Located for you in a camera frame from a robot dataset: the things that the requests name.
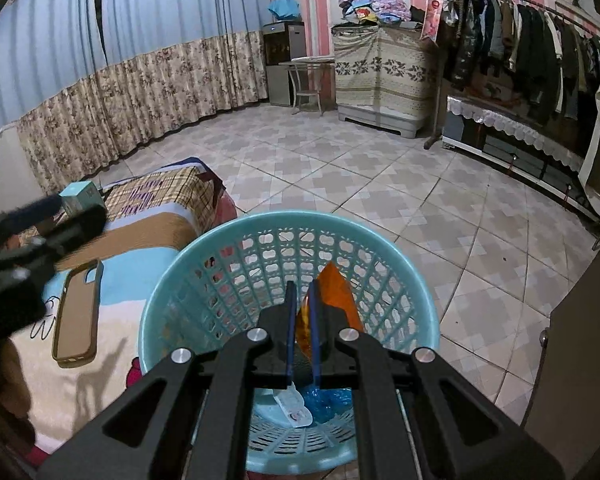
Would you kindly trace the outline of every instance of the small box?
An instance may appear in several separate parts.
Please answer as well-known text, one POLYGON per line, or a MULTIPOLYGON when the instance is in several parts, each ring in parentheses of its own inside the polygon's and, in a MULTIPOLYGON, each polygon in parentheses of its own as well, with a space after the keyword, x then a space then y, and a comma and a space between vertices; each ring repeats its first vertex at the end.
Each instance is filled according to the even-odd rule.
POLYGON ((64 188, 60 196, 64 211, 69 216, 74 216, 92 205, 104 207, 104 200, 91 180, 72 182, 64 188))

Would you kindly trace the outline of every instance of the black puffer jacket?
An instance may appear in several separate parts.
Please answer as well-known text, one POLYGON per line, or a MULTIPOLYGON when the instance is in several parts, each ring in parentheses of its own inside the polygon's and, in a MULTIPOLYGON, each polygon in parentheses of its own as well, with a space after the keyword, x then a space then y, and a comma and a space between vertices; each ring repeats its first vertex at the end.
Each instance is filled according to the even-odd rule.
POLYGON ((477 54, 482 47, 480 14, 483 6, 483 0, 466 0, 462 37, 458 47, 456 63, 450 77, 451 85, 458 90, 463 90, 471 82, 474 74, 477 54))

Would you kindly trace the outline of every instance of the phone case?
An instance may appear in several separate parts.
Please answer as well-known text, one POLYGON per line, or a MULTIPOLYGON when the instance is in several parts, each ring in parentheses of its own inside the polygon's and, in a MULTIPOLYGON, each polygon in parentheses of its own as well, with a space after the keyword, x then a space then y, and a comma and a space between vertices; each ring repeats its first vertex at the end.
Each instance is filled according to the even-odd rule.
POLYGON ((52 357, 61 366, 95 357, 103 268, 100 260, 91 260, 72 269, 64 280, 52 346, 52 357), (87 283, 93 269, 95 279, 87 283))

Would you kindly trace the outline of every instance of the teal plastic basket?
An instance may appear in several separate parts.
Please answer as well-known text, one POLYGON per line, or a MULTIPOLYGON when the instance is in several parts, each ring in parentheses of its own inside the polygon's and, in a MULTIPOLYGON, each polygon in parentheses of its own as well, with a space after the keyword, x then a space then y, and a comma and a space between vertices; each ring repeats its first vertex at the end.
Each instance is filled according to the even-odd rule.
MULTIPOLYGON (((336 215, 285 210, 243 216, 178 255, 142 313, 142 373, 173 349, 209 352, 253 327, 263 308, 284 300, 288 280, 304 298, 329 261, 349 281, 365 331, 386 348, 438 347, 438 314, 426 283, 394 244, 336 215)), ((273 423, 263 411, 266 406, 251 416, 248 470, 306 474, 356 459, 352 410, 296 429, 273 423)))

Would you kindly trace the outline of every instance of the orange wrapper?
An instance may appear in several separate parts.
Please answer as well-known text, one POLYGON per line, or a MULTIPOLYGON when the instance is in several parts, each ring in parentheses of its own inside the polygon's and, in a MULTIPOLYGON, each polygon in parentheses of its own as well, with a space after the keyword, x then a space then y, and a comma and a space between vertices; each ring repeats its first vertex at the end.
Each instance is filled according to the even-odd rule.
MULTIPOLYGON (((322 272, 318 275, 318 288, 324 304, 341 308, 347 314, 349 326, 359 332, 364 332, 356 302, 353 300, 353 294, 349 283, 344 278, 338 268, 329 262, 322 272)), ((302 353, 309 359, 311 358, 311 324, 309 321, 309 302, 307 297, 302 300, 300 311, 296 316, 296 341, 302 350, 302 353)))

